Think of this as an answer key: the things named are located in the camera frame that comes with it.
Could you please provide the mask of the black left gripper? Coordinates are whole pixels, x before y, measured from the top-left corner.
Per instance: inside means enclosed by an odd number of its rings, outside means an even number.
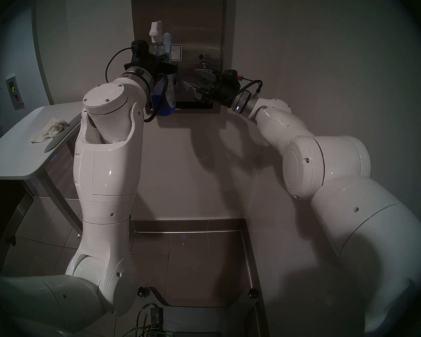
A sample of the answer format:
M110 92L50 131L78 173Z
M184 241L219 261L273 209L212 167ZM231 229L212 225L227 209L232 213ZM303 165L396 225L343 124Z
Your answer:
M160 61L160 68L159 68L159 59L153 54L143 54L139 56L136 54L133 54L131 58L131 62L125 63L123 67L125 71L129 70L131 67L142 68L151 75L176 74L179 69L178 63L167 62L167 61Z

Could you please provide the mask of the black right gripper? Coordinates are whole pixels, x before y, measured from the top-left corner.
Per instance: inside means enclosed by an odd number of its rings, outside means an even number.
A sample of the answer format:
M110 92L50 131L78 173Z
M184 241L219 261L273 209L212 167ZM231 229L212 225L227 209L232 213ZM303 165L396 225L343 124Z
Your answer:
M217 76L212 70L194 69L194 72L200 77L209 80L208 84L204 87L182 81L186 91L193 95L194 100L208 101L209 103L217 102L227 108L232 106L234 99L232 101L229 101L228 99L240 90L241 84L239 80L220 79L217 83L212 83L210 81L217 80Z

